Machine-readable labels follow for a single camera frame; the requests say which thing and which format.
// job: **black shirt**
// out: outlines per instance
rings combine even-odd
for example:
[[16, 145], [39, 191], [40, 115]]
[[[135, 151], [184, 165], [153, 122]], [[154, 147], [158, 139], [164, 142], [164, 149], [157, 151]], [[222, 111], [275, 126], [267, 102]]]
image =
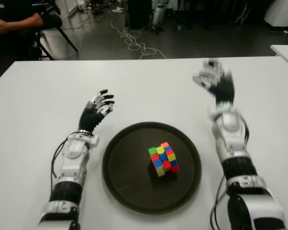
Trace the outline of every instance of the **black shirt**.
[[[34, 13], [31, 0], [0, 0], [0, 19], [6, 22], [16, 22], [31, 17]], [[19, 50], [26, 45], [27, 40], [18, 32], [0, 35], [0, 51]]]

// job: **rubik's cube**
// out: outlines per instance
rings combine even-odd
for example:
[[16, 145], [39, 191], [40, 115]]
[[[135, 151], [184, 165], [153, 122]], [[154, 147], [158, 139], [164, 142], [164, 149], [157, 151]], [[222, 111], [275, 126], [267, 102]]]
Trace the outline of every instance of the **rubik's cube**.
[[159, 177], [164, 176], [168, 171], [172, 173], [179, 171], [175, 153], [167, 142], [159, 147], [150, 148], [148, 152]]

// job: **black cable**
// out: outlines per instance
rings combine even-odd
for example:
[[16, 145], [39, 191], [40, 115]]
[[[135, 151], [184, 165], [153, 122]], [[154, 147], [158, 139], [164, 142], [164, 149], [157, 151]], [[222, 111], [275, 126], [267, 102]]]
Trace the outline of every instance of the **black cable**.
[[212, 216], [214, 214], [214, 218], [215, 218], [215, 223], [216, 223], [216, 227], [218, 230], [220, 230], [220, 227], [217, 223], [217, 218], [216, 218], [216, 207], [217, 205], [219, 204], [220, 201], [222, 201], [222, 199], [225, 197], [226, 195], [226, 190], [222, 193], [222, 195], [219, 197], [219, 193], [220, 193], [220, 189], [221, 189], [221, 186], [222, 186], [222, 183], [225, 179], [225, 176], [223, 175], [221, 181], [220, 181], [220, 184], [219, 184], [219, 187], [217, 189], [217, 193], [216, 193], [216, 200], [215, 200], [215, 205], [212, 207], [211, 209], [211, 212], [210, 212], [210, 226], [212, 228], [212, 230], [216, 230], [215, 227], [213, 226], [213, 222], [212, 222]]
[[[226, 195], [226, 190], [222, 193], [220, 198], [217, 200], [217, 205], [223, 200], [225, 195]], [[212, 230], [215, 230], [215, 227], [213, 226], [213, 222], [212, 222], [214, 210], [215, 210], [215, 206], [212, 207], [211, 212], [210, 212], [210, 226], [211, 226]]]
[[[73, 132], [71, 134], [76, 134], [76, 133], [82, 133], [82, 134], [85, 134], [85, 135], [90, 135], [90, 136], [93, 136], [93, 134], [90, 134], [90, 133], [85, 133], [85, 132]], [[67, 138], [62, 142], [60, 143], [60, 145], [57, 147], [57, 149], [55, 150], [54, 154], [53, 154], [53, 157], [52, 157], [52, 161], [51, 161], [51, 172], [50, 172], [50, 194], [52, 193], [52, 188], [53, 188], [53, 181], [52, 181], [52, 175], [54, 175], [55, 178], [57, 178], [57, 175], [55, 174], [54, 172], [54, 162], [56, 160], [56, 158], [58, 157], [58, 155], [60, 154], [60, 152], [62, 151], [62, 149], [64, 148], [64, 145], [65, 143], [67, 142]]]

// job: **yellow square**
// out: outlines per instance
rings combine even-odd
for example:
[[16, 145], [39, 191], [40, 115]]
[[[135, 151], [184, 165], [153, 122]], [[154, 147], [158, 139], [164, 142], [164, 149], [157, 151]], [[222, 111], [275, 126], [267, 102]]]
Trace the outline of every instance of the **yellow square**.
[[157, 147], [156, 150], [159, 155], [164, 153], [164, 148], [162, 146]]
[[157, 174], [158, 174], [158, 177], [165, 175], [163, 169], [157, 170]]
[[171, 154], [171, 155], [169, 155], [169, 156], [168, 156], [168, 160], [169, 160], [169, 161], [176, 160], [176, 156], [175, 156], [175, 154]]
[[159, 170], [157, 170], [157, 173], [159, 174], [159, 173], [164, 173], [164, 170], [163, 169], [159, 169]]

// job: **black chair leg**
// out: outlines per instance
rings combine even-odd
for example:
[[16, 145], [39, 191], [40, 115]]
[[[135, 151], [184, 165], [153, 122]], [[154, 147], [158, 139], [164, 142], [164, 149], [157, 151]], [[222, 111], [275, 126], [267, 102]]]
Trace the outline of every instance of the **black chair leg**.
[[39, 47], [44, 51], [44, 53], [47, 55], [47, 57], [48, 57], [51, 61], [54, 61], [53, 57], [50, 55], [50, 53], [46, 50], [46, 48], [45, 48], [41, 43], [39, 43]]
[[78, 52], [78, 49], [73, 45], [73, 43], [69, 40], [68, 36], [64, 33], [64, 31], [60, 28], [57, 27], [57, 30], [61, 33], [61, 35], [66, 39], [66, 41], [72, 46], [72, 48]]

